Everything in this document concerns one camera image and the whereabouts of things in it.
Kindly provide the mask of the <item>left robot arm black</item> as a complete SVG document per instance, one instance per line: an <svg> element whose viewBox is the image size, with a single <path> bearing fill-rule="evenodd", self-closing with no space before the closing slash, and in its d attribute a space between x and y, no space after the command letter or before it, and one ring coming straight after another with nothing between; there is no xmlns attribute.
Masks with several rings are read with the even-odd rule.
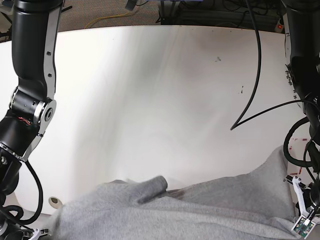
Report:
<svg viewBox="0 0 320 240"><path fill-rule="evenodd" d="M285 55L293 89L302 101L305 117L289 130L283 143L285 158L298 167L320 173L320 2L285 0ZM289 141L301 125L309 123L311 141L306 150L310 161L289 154Z"/></svg>

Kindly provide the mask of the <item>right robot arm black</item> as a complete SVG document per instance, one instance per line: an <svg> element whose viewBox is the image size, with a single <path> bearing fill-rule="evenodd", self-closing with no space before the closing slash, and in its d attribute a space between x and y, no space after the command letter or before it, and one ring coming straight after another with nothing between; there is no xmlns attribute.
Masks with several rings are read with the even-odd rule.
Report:
<svg viewBox="0 0 320 240"><path fill-rule="evenodd" d="M29 162L42 140L57 107L55 47L63 7L61 0L16 0L13 4L12 62L18 86L0 122L0 237L3 240L37 240L47 229L32 229L40 216L44 194L39 177ZM38 204L24 219L17 205L5 205L19 183L22 165L33 176Z"/></svg>

